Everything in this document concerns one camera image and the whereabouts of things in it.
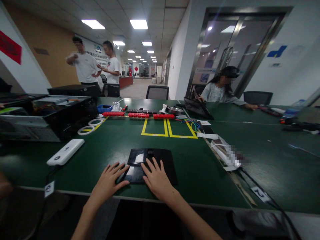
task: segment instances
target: number label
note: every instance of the number label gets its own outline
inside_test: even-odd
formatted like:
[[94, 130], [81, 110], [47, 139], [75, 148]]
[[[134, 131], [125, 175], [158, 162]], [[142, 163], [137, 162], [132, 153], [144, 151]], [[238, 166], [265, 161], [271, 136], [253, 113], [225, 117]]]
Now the number label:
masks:
[[258, 196], [258, 198], [260, 198], [262, 202], [270, 201], [270, 198], [268, 197], [268, 195], [265, 192], [263, 192], [260, 188], [253, 187], [251, 188], [251, 190]]

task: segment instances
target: hand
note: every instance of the hand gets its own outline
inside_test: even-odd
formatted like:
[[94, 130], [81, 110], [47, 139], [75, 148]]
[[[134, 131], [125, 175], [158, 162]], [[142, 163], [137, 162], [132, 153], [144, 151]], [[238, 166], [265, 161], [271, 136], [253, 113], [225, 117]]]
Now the hand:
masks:
[[89, 208], [98, 210], [106, 200], [116, 193], [116, 191], [130, 183], [129, 181], [122, 181], [117, 185], [115, 184], [116, 179], [129, 168], [129, 165], [127, 165], [119, 171], [124, 165], [124, 163], [119, 165], [119, 162], [112, 166], [108, 164], [86, 203]]
[[154, 166], [148, 158], [146, 159], [151, 172], [147, 169], [144, 163], [141, 163], [141, 167], [144, 173], [147, 175], [143, 176], [143, 179], [150, 188], [151, 192], [156, 195], [159, 200], [167, 204], [173, 202], [178, 191], [171, 185], [166, 172], [164, 171], [162, 160], [160, 160], [161, 168], [159, 168], [155, 158], [152, 158], [152, 160]]
[[252, 104], [246, 104], [245, 105], [246, 108], [251, 109], [253, 111], [255, 111], [258, 108], [258, 105], [252, 105]]

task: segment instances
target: red banner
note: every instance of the red banner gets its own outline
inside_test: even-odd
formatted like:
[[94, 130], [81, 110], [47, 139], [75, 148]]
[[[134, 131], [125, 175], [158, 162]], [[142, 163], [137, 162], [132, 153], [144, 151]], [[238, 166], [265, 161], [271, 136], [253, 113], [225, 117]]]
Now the red banner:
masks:
[[21, 65], [22, 47], [1, 31], [0, 51]]

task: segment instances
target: metal door frame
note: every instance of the metal door frame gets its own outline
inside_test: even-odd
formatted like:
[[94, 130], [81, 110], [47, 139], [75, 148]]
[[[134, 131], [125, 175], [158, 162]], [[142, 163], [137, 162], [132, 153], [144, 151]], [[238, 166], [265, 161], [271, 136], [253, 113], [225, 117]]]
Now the metal door frame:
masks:
[[[269, 45], [271, 45], [278, 35], [279, 31], [281, 30], [283, 24], [285, 23], [286, 19], [288, 18], [290, 12], [292, 11], [293, 7], [214, 7], [214, 8], [207, 8], [206, 13], [204, 16], [204, 20], [201, 27], [199, 42], [197, 45], [197, 51], [194, 57], [193, 66], [191, 69], [191, 74], [189, 78], [189, 83], [186, 91], [186, 97], [189, 96], [189, 93], [192, 89], [192, 81], [194, 78], [195, 70], [197, 67], [198, 59], [200, 56], [201, 51], [201, 45], [203, 42], [203, 39], [205, 37], [206, 31], [207, 31], [207, 25], [209, 21], [214, 20], [217, 13], [219, 13], [219, 20], [224, 19], [225, 20], [237, 20], [237, 25], [235, 27], [234, 32], [237, 28], [238, 31], [240, 31], [241, 26], [238, 26], [238, 23], [240, 19], [243, 20], [250, 20], [250, 18], [254, 18], [255, 16], [265, 16], [266, 18], [270, 16], [276, 16], [278, 17], [270, 27], [269, 31], [267, 32], [263, 42], [261, 43], [260, 48], [257, 51], [257, 54], [252, 59], [251, 63], [248, 66], [247, 71], [244, 73], [241, 81], [239, 82], [239, 85], [237, 87], [237, 91], [234, 92], [235, 96], [240, 97], [245, 88], [248, 86], [250, 80], [252, 79], [254, 73], [258, 69], [260, 63], [262, 62], [263, 58], [267, 54], [266, 49]], [[232, 36], [228, 46], [230, 45], [230, 42], [235, 41], [236, 36]]]

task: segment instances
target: blue box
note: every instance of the blue box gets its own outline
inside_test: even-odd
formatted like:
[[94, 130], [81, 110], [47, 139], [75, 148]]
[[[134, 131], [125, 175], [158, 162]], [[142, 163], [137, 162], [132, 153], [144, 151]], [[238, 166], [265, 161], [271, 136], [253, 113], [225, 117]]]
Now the blue box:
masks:
[[104, 113], [104, 112], [111, 112], [113, 106], [110, 105], [99, 105], [97, 106], [98, 112], [99, 113]]

